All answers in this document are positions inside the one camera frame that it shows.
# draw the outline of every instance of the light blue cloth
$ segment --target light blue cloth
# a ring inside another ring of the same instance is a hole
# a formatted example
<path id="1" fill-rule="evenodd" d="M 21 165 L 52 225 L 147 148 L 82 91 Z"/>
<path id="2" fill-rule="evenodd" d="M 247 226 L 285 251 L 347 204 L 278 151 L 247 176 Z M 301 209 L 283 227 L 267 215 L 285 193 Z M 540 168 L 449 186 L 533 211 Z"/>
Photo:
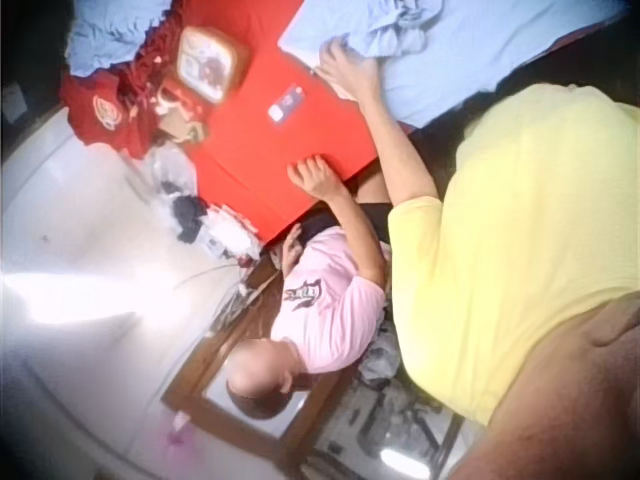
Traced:
<path id="1" fill-rule="evenodd" d="M 347 44 L 365 57 L 424 50 L 427 22 L 442 9 L 442 0 L 327 0 L 326 4 L 329 11 L 340 10 L 334 31 L 342 31 Z"/>
<path id="2" fill-rule="evenodd" d="M 147 31 L 164 19 L 171 0 L 75 0 L 66 58 L 71 75 L 133 60 Z"/>
<path id="3" fill-rule="evenodd" d="M 278 45 L 317 66 L 324 42 L 361 31 L 365 17 L 352 17 L 352 3 L 305 0 Z M 423 29 L 426 48 L 384 62 L 387 104 L 398 120 L 422 127 L 473 94 L 495 90 L 558 38 L 625 8 L 623 0 L 443 0 L 441 12 Z"/>

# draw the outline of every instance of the yellow t-shirt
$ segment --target yellow t-shirt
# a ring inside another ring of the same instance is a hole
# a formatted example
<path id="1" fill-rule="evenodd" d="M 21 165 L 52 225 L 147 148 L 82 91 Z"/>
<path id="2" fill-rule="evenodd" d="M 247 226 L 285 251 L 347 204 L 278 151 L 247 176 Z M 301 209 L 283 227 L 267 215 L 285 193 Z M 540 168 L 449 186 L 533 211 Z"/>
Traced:
<path id="1" fill-rule="evenodd" d="M 458 150 L 444 203 L 389 217 L 403 361 L 425 391 L 488 423 L 532 347 L 640 288 L 638 110 L 536 85 Z"/>

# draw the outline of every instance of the red tablecloth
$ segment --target red tablecloth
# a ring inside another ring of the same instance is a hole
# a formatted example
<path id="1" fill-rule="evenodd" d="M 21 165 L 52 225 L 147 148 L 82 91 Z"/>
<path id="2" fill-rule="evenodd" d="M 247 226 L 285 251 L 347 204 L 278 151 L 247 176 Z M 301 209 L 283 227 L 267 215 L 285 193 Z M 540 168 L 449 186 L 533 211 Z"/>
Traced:
<path id="1" fill-rule="evenodd" d="M 268 242 L 313 201 L 290 184 L 286 166 L 322 154 L 347 179 L 375 149 L 357 107 L 338 99 L 308 68 L 281 52 L 277 41 L 301 0 L 188 0 L 185 25 L 212 26 L 251 50 L 241 87 L 209 120 L 209 137 L 188 151 L 198 171 L 198 193 L 247 217 Z M 282 124 L 268 108 L 292 85 L 305 99 Z"/>

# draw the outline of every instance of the ear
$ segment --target ear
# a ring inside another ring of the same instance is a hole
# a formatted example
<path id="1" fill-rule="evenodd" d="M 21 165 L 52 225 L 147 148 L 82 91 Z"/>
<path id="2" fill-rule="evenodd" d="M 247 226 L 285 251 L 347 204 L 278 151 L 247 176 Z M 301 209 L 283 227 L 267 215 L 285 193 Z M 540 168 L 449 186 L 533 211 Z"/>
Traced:
<path id="1" fill-rule="evenodd" d="M 289 393 L 291 386 L 293 385 L 293 375 L 289 372 L 284 372 L 282 375 L 282 385 L 280 386 L 280 393 Z"/>

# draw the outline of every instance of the pink t-shirt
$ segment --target pink t-shirt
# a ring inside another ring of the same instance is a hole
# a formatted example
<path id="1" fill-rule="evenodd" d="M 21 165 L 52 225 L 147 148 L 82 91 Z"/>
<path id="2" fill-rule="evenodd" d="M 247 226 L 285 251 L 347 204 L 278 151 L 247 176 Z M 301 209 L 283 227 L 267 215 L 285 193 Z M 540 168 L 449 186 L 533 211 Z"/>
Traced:
<path id="1" fill-rule="evenodd" d="M 342 228 L 332 227 L 307 243 L 285 278 L 271 338 L 293 342 L 309 373 L 340 370 L 364 353 L 384 302 L 378 285 L 357 276 Z"/>

